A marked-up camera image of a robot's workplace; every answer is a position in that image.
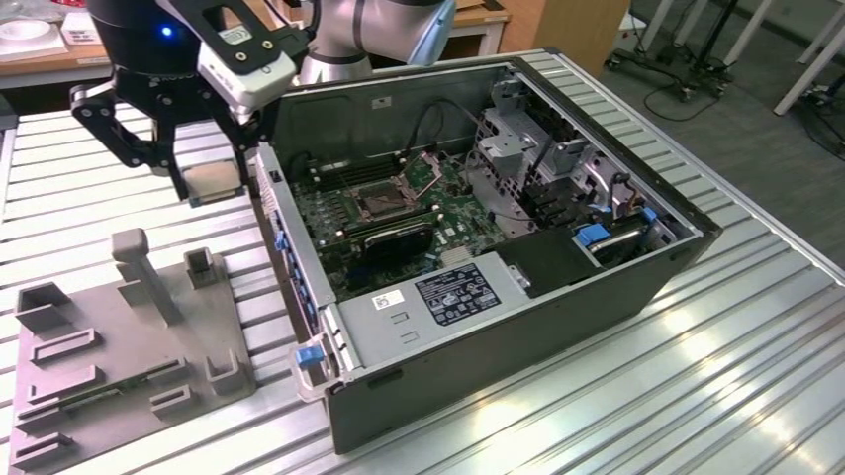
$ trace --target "gray floor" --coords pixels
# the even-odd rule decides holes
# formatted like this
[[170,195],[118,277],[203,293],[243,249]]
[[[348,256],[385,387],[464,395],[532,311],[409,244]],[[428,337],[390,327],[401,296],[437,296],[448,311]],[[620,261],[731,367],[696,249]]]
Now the gray floor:
[[[635,0],[633,11],[652,17],[660,0]],[[677,0],[664,27],[672,28],[687,1]],[[703,44],[720,7],[711,4],[691,38]],[[735,15],[715,50],[724,57],[745,28]],[[653,52],[661,45],[656,42]],[[607,71],[601,82],[629,102],[692,153],[743,190],[793,231],[845,267],[845,162],[831,156],[807,137],[793,115],[772,112],[800,77],[804,66],[795,60],[803,47],[761,29],[740,62],[732,68],[737,80],[723,100],[687,123],[667,121],[649,113],[644,97],[671,80],[627,64]],[[828,83],[845,72],[838,65],[824,71]],[[697,97],[691,104],[659,94],[651,104],[664,115],[685,117],[712,99]],[[835,118],[845,132],[845,118]]]

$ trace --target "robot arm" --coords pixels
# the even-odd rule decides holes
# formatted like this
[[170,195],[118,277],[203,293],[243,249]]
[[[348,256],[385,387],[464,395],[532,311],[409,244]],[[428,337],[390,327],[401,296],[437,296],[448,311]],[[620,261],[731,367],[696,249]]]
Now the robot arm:
[[324,0],[302,82],[369,75],[368,53],[432,65],[449,40],[456,10],[456,0]]
[[[312,41],[316,61],[333,58],[340,48],[365,59],[370,51],[416,64],[432,64],[442,53],[456,0],[312,3],[318,7],[321,1],[321,21],[314,15],[305,30],[270,31],[243,0],[89,0],[115,72],[109,83],[71,90],[73,114],[127,166],[150,165],[171,177],[194,206],[242,193],[250,184],[245,153],[273,137],[278,99]],[[225,9],[241,20],[234,28],[225,26]],[[151,140],[117,120],[119,100],[154,120]],[[231,141],[234,160],[182,169],[177,128],[209,119]]]
[[[91,0],[91,17],[115,65],[113,80],[71,90],[71,111],[130,167],[171,176],[181,199],[199,205],[249,184],[245,152],[273,135],[277,99],[308,54],[308,31],[270,31],[242,0]],[[225,28],[223,9],[241,20]],[[151,140],[115,118],[123,100],[154,120]],[[238,115],[252,115],[246,123]],[[177,128],[213,119],[234,160],[182,170]]]

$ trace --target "power supply label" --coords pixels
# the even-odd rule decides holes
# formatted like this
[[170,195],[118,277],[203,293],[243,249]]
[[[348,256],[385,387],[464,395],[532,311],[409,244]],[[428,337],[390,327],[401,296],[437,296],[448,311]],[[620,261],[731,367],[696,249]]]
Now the power supply label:
[[476,264],[417,283],[434,319],[445,327],[502,303]]

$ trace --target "cable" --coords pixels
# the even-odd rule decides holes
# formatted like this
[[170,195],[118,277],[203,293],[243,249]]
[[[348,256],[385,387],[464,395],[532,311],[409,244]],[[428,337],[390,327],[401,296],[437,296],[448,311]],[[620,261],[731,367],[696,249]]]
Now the cable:
[[509,216],[509,215],[504,215],[502,213],[500,213],[498,211],[493,211],[490,210],[490,213],[497,215],[501,218],[505,218],[506,220],[512,220],[512,221],[525,221],[525,222],[532,222],[535,220],[535,218],[517,218],[514,216]]
[[[839,133],[839,131],[836,131],[836,129],[834,128],[834,125],[831,123],[828,123],[828,121],[824,119],[824,117],[819,114],[819,111],[815,110],[815,108],[812,107],[812,105],[803,103],[801,104],[804,109],[808,109],[814,115],[826,123],[827,128],[831,130],[831,132],[834,132],[834,134],[838,136],[838,139],[842,142],[842,134]],[[805,114],[801,114],[800,112],[796,113],[796,117],[799,119],[799,121],[801,122],[801,125],[804,126],[804,132],[807,133],[807,137],[814,141],[814,143],[816,143],[816,145],[819,145],[819,147],[827,151],[838,160],[840,161],[845,161],[845,157],[843,157],[843,155],[835,150],[832,149],[827,143],[824,143],[824,141],[816,136],[816,134],[814,133],[814,130],[809,127],[809,121],[807,120]]]
[[804,131],[807,132],[807,136],[809,137],[809,139],[822,147],[822,149],[824,151],[827,151],[831,155],[834,155],[834,157],[840,160],[840,161],[845,161],[845,158],[843,158],[843,156],[834,151],[828,145],[826,145],[820,139],[816,138],[816,136],[814,135],[814,132],[809,130],[809,126],[807,124],[807,121],[800,121],[801,124],[804,125]]
[[677,37],[677,31],[681,29],[681,25],[684,24],[684,20],[687,20],[687,15],[689,15],[689,9],[696,4],[696,0],[689,0],[689,3],[684,7],[684,11],[681,12],[681,17],[677,19],[677,23],[675,24],[675,28],[672,29],[672,43],[675,44],[675,38]]
[[843,137],[843,134],[840,134],[840,131],[836,130],[836,127],[834,127],[834,124],[831,124],[828,122],[828,119],[826,118],[826,116],[823,116],[819,111],[816,110],[816,108],[811,107],[809,110],[812,111],[814,115],[819,118],[819,120],[822,121],[822,123],[826,125],[826,127],[830,129],[830,131],[834,133],[834,135],[836,136],[836,138],[842,141],[845,142],[845,137]]
[[404,150],[405,156],[409,156],[412,154],[412,149],[414,148],[414,145],[417,145],[418,143],[421,127],[424,126],[424,120],[425,120],[425,116],[428,115],[428,111],[430,111],[432,108],[437,106],[438,104],[448,104],[452,107],[454,107],[476,123],[480,129],[484,129],[489,134],[493,135],[493,132],[490,131],[488,126],[485,126],[485,124],[478,120],[476,115],[466,109],[466,107],[464,107],[461,104],[454,102],[452,99],[446,99],[445,97],[438,97],[434,100],[432,100],[432,102],[425,104],[425,106],[422,106],[421,112],[418,113],[418,117],[414,121],[414,131],[412,132],[412,136],[409,137],[409,143],[406,144],[406,149]]
[[312,24],[305,27],[309,37],[314,40],[317,38],[317,29],[320,28],[320,21],[322,19],[322,5],[321,0],[312,0],[314,5],[312,9]]
[[655,108],[652,107],[652,104],[649,104],[649,99],[652,99],[652,97],[661,91],[667,91],[672,86],[675,86],[673,84],[669,84],[667,86],[661,86],[659,87],[655,91],[652,91],[647,97],[644,98],[644,106],[647,107],[647,109],[649,110],[649,112],[652,112],[656,116],[659,116],[661,119],[668,120],[671,122],[689,122],[692,121],[696,117],[699,117],[701,114],[704,114],[704,112],[711,109],[717,103],[719,101],[721,101],[721,97],[717,97],[713,102],[711,102],[711,104],[708,104],[707,106],[704,106],[701,109],[699,109],[699,111],[696,111],[695,114],[692,114],[688,117],[683,117],[683,118],[677,118],[677,117],[669,117],[665,116],[664,114],[661,114],[659,111],[655,110]]
[[282,14],[280,9],[277,8],[277,5],[274,5],[273,0],[265,0],[265,5],[268,5],[269,10],[274,14],[274,16],[280,19],[280,21],[286,24],[286,27],[289,27],[292,25],[292,21]]
[[541,150],[541,154],[539,155],[539,158],[535,160],[535,163],[532,164],[532,166],[529,167],[529,171],[526,172],[526,179],[524,181],[524,188],[529,184],[529,178],[532,178],[532,176],[535,175],[536,171],[539,171],[539,168],[541,168],[541,164],[544,163],[545,156],[549,155],[549,150],[552,149],[552,145],[553,144],[555,144],[555,136],[552,134],[549,134],[549,138],[545,141],[544,149]]

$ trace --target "aluminum workbench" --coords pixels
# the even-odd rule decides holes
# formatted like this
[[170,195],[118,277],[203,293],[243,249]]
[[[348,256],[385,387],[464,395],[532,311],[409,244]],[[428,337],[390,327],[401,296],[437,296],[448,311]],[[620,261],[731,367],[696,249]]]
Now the aluminum workbench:
[[[110,234],[145,227],[157,266],[199,245],[226,255],[261,388],[66,473],[843,471],[845,274],[563,56],[525,59],[727,230],[643,313],[338,456],[322,405],[297,395],[294,331],[248,199],[191,209],[171,181],[126,168],[67,112],[26,117],[0,161],[7,452],[17,289],[47,278],[67,292],[118,280]],[[138,112],[119,115],[149,132]],[[178,151],[181,161],[230,153],[210,125],[182,131]]]

